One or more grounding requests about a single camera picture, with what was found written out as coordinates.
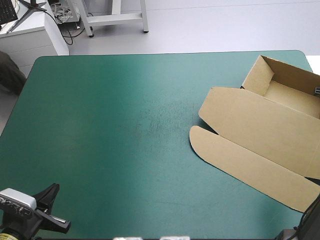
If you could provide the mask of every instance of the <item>metal frame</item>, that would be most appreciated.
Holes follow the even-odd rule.
[[[149,32],[147,9],[145,0],[140,0],[141,12],[140,13],[126,13],[121,14],[121,0],[112,0],[112,12],[111,15],[102,16],[89,16],[84,0],[74,0],[79,9],[80,16],[82,18],[86,34],[89,37],[93,37],[93,27],[106,26],[106,25],[118,25],[142,22],[143,31]]]

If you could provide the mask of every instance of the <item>cardboard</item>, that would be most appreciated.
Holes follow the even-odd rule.
[[[206,162],[304,211],[320,192],[304,178],[320,179],[318,87],[319,75],[259,56],[243,89],[210,90],[199,116],[218,135],[193,127],[192,147]]]
[[[220,136],[297,174],[320,178],[320,120],[245,89],[213,87],[199,116]]]
[[[320,192],[303,176],[199,126],[189,137],[200,158],[292,209],[304,212]]]

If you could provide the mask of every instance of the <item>green tabletop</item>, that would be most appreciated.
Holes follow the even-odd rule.
[[[275,237],[301,214],[189,143],[209,89],[239,88],[258,55],[311,70],[300,51],[39,58],[0,137],[0,188],[60,184],[52,213],[71,229],[42,237]]]

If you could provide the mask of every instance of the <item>white table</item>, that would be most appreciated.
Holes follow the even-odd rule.
[[[21,3],[18,18],[27,11]],[[48,2],[43,6],[52,14]],[[41,56],[69,55],[69,49],[60,31],[44,12],[35,12],[13,32],[6,33],[14,24],[8,23],[0,31],[0,51],[10,55],[19,69],[28,76],[35,60]]]

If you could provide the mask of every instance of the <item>white floor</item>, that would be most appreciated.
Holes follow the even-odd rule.
[[[86,0],[88,11],[110,10]],[[300,50],[320,74],[320,0],[146,0],[150,32],[142,25],[100,26],[70,46],[71,55]],[[122,0],[122,12],[140,9]],[[0,133],[16,98],[0,92]]]

